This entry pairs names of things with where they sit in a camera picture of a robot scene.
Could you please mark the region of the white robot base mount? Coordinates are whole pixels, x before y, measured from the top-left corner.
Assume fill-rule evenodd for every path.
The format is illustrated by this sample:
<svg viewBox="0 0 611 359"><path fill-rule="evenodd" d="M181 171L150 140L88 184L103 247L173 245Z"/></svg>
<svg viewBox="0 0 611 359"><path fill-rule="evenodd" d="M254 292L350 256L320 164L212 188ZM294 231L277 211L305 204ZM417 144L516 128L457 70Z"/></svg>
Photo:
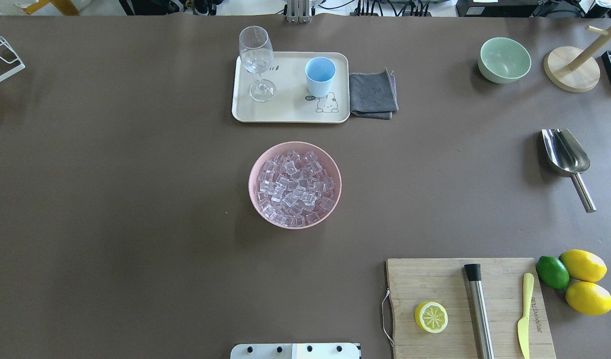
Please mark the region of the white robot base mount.
<svg viewBox="0 0 611 359"><path fill-rule="evenodd" d="M355 343L289 343L235 345L231 359L360 359Z"/></svg>

